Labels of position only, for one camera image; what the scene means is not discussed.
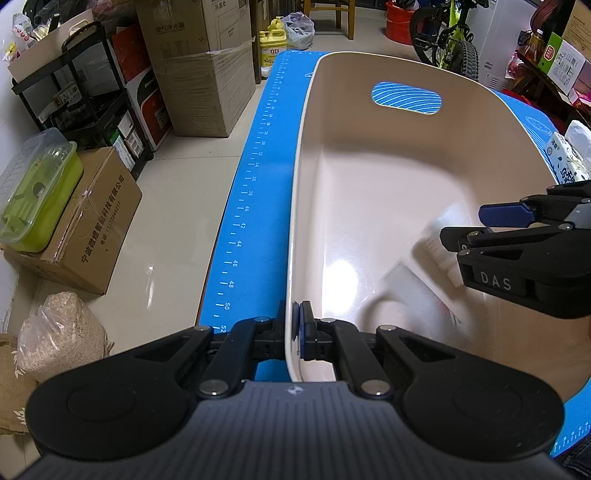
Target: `red bucket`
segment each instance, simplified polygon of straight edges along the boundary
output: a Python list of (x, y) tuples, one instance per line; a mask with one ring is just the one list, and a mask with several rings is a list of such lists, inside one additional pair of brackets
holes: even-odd
[(394, 2), (386, 2), (386, 36), (390, 40), (412, 45), (410, 41), (410, 18), (414, 11), (398, 7)]

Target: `white wall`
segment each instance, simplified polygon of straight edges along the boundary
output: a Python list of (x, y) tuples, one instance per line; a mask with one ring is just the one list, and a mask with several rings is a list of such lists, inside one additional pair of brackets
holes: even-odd
[[(0, 33), (10, 33), (12, 15), (23, 6), (22, 0), (12, 0), (0, 11)], [(0, 171), (4, 170), (21, 144), (38, 130), (20, 98), (12, 90), (11, 75), (6, 63), (0, 62)], [(8, 318), (12, 297), (18, 281), (17, 265), (11, 265), (0, 252), (0, 326)]]

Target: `blue silicone mat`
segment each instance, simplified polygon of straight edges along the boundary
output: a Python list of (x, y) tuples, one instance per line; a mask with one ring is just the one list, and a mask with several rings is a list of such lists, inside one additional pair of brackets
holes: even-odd
[[(274, 317), (285, 299), (291, 185), (301, 112), (314, 67), (324, 52), (290, 50), (275, 60), (228, 197), (202, 301), (199, 323), (225, 332), (241, 319)], [(556, 130), (540, 111), (497, 93), (548, 158)], [(441, 100), (433, 92), (379, 83), (374, 100), (424, 113)], [(284, 362), (268, 361), (258, 380), (288, 381)], [(552, 454), (589, 431), (591, 384), (566, 403), (566, 421)]]

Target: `chair leg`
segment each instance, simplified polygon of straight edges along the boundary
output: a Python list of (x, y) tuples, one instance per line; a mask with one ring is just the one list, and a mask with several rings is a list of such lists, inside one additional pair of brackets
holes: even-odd
[[(340, 7), (340, 2), (339, 0), (336, 0), (336, 6), (337, 8)], [(336, 28), (340, 28), (340, 14), (341, 11), (340, 10), (335, 10), (335, 15), (336, 15)]]
[(355, 33), (355, 0), (349, 0), (349, 32), (348, 37), (349, 40), (353, 40), (353, 35)]

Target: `cardboard box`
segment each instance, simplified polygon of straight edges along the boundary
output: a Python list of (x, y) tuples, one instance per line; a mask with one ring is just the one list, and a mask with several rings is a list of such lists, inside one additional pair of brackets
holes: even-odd
[(42, 278), (104, 294), (142, 193), (113, 147), (79, 155), (84, 173), (47, 248), (29, 254), (1, 247)]
[(125, 88), (150, 147), (156, 151), (173, 125), (152, 67), (137, 75)]
[(573, 88), (579, 93), (587, 95), (591, 92), (591, 61), (585, 60), (585, 64), (574, 82)]
[(538, 68), (544, 72), (565, 95), (570, 93), (583, 65), (584, 55), (559, 35), (552, 33), (544, 49)]
[(227, 137), (255, 90), (246, 0), (137, 2), (177, 135)]
[(591, 60), (591, 10), (576, 0), (562, 38)]

